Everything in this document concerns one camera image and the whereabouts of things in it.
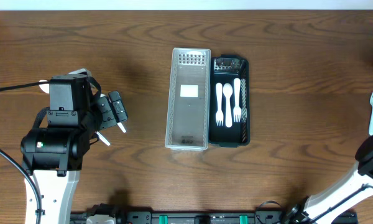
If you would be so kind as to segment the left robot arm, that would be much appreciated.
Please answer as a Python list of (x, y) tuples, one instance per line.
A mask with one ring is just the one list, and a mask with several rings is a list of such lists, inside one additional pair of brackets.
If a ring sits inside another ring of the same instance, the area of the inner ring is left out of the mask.
[(26, 223), (32, 214), (39, 223), (69, 223), (73, 194), (83, 156), (92, 139), (109, 141), (100, 133), (128, 119), (118, 91), (102, 94), (99, 83), (85, 73), (52, 77), (50, 106), (44, 108), (21, 141), (22, 166), (38, 193), (37, 207), (27, 202)]

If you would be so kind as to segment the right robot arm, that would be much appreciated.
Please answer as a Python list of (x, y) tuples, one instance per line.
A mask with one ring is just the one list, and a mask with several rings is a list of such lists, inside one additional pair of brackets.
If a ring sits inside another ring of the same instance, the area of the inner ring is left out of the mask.
[(369, 103), (369, 137), (357, 150), (352, 168), (332, 186), (295, 205), (281, 223), (332, 223), (346, 210), (373, 196), (373, 92)]

